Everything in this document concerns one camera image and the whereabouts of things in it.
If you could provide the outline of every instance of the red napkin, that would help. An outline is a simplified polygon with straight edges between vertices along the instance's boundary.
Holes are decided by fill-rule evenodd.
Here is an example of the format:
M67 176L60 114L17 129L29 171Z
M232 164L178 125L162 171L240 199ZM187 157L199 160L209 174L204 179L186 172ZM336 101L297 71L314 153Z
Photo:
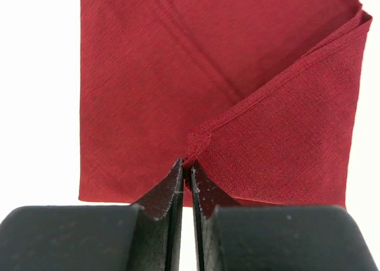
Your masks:
M186 157L245 204L344 206L370 23L358 0L81 0L80 200L131 203Z

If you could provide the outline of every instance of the red cloth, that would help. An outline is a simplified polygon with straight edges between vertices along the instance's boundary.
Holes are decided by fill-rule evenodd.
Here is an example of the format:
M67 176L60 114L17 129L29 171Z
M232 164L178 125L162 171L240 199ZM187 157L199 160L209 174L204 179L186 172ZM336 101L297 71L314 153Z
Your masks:
M344 206L370 23L358 0L81 0L80 200L133 202L186 156L245 204Z

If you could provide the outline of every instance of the red fabric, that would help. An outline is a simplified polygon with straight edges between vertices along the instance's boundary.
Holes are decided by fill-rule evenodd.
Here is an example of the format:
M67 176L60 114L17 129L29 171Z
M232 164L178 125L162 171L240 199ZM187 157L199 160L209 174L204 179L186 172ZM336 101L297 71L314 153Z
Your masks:
M80 200L133 202L182 156L246 204L344 206L370 22L358 0L81 0Z

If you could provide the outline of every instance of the folded cloth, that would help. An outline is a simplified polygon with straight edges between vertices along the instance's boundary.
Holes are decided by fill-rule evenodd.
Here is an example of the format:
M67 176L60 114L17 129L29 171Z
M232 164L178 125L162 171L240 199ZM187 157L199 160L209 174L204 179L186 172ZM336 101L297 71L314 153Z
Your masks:
M370 23L358 0L81 0L80 200L131 203L182 156L244 204L344 207Z

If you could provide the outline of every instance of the white background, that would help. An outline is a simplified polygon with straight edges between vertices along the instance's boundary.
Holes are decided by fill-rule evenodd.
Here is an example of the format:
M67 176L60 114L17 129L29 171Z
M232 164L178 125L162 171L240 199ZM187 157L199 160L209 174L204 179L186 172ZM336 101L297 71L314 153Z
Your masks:
M347 208L380 266L380 0L365 49ZM80 0L0 0L0 221L23 205L84 204L80 175ZM180 270L196 270L192 212Z

